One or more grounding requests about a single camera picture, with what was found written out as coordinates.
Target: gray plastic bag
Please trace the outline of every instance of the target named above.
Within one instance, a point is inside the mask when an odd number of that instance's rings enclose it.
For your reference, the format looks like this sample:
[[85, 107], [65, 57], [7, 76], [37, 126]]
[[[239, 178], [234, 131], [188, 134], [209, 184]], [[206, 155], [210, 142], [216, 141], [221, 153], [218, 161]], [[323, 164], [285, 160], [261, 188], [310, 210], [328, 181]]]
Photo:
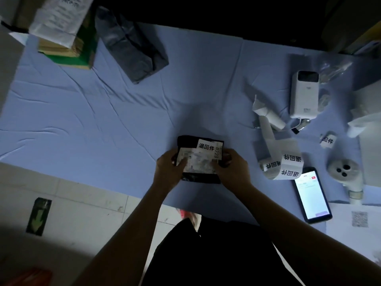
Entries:
[[169, 64], [137, 24], [127, 21], [122, 14], [114, 15], [109, 9], [98, 7], [95, 28], [107, 50], [134, 84]]

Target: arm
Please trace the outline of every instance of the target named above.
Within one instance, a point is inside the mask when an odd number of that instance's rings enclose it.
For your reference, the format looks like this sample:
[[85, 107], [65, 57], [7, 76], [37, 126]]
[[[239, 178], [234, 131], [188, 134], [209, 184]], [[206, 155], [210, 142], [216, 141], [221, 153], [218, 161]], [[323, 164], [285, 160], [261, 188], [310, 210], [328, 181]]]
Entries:
[[177, 149], [156, 163], [154, 181], [144, 198], [72, 286], [138, 285], [154, 235], [160, 206], [178, 184], [187, 163], [173, 166]]
[[258, 191], [247, 162], [228, 149], [229, 166], [213, 166], [223, 185], [252, 213], [274, 245], [306, 285], [376, 285], [381, 268], [340, 242], [314, 229]]

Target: forearm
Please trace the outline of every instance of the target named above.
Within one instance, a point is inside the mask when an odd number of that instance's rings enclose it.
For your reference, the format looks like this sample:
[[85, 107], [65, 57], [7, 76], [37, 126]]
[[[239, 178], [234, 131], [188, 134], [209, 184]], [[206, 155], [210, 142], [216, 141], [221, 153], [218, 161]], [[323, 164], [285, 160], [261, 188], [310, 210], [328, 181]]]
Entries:
[[152, 186], [73, 286], [138, 285], [167, 192]]
[[349, 284], [381, 281], [381, 268], [375, 263], [305, 224], [255, 187], [241, 185], [232, 192], [307, 285], [319, 279]]

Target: hand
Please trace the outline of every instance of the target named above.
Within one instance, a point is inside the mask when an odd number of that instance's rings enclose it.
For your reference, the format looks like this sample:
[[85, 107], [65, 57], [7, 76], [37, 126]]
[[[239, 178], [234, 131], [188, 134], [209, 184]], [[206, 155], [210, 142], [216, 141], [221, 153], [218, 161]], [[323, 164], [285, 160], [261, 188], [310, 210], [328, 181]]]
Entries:
[[172, 158], [176, 153], [176, 148], [171, 149], [156, 161], [156, 170], [152, 185], [165, 190], [167, 193], [179, 183], [187, 164], [187, 159], [184, 158], [178, 166], [174, 166]]
[[251, 186], [250, 171], [247, 161], [245, 161], [234, 149], [224, 149], [222, 154], [222, 164], [212, 162], [222, 184], [230, 191], [240, 187]]

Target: smartphone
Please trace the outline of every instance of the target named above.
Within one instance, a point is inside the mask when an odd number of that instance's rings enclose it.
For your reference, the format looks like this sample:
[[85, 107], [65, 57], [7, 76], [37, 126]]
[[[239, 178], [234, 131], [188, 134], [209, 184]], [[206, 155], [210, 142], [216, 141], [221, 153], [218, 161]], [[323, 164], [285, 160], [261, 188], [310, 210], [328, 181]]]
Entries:
[[332, 219], [331, 209], [321, 187], [316, 168], [303, 168], [301, 176], [294, 181], [304, 220], [308, 224], [313, 224]]

